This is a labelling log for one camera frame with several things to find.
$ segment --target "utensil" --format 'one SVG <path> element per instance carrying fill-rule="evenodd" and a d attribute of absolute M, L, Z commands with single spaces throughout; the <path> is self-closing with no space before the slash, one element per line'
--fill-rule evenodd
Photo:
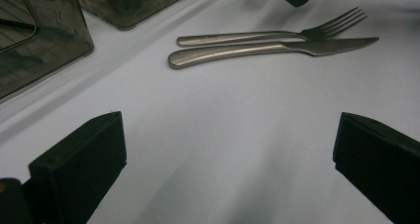
<path fill-rule="evenodd" d="M 315 28 L 303 30 L 300 33 L 285 31 L 250 32 L 236 34 L 215 34 L 201 36 L 180 37 L 176 40 L 181 47 L 208 46 L 227 44 L 251 40 L 298 38 L 306 41 L 333 39 L 347 31 L 349 28 L 361 22 L 367 16 L 362 17 L 364 12 L 354 8 L 349 12 Z"/>
<path fill-rule="evenodd" d="M 340 39 L 309 42 L 272 42 L 187 49 L 169 56 L 171 68 L 185 68 L 220 58 L 274 53 L 305 53 L 311 56 L 328 56 L 367 47 L 379 38 Z"/>

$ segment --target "white table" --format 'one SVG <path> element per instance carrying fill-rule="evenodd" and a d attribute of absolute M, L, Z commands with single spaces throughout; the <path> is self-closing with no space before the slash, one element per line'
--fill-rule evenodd
<path fill-rule="evenodd" d="M 356 6 L 336 56 L 245 56 L 173 70 L 175 39 L 300 31 Z M 129 32 L 85 14 L 94 53 L 0 105 L 0 176 L 122 111 L 128 165 L 89 223 L 390 223 L 332 161 L 342 112 L 420 140 L 420 1 L 183 0 Z"/>

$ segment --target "knife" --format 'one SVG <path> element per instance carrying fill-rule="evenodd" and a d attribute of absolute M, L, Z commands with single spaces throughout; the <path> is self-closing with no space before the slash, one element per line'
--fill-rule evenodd
<path fill-rule="evenodd" d="M 379 38 L 337 39 L 309 42 L 271 42 L 187 49 L 172 53 L 168 60 L 174 69 L 220 58 L 275 53 L 305 53 L 311 56 L 329 56 L 361 49 Z"/>

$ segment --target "knife handle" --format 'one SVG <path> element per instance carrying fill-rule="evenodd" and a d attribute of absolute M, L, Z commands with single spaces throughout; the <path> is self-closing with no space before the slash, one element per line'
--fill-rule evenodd
<path fill-rule="evenodd" d="M 209 46 L 216 44 L 228 44 L 251 40 L 276 39 L 276 38 L 302 38 L 300 35 L 291 32 L 269 31 L 269 32 L 250 32 L 235 34 L 214 34 L 201 36 L 187 36 L 176 39 L 181 47 Z"/>
<path fill-rule="evenodd" d="M 227 57 L 296 52 L 282 43 L 259 43 L 187 49 L 169 56 L 171 68 L 179 69 Z"/>

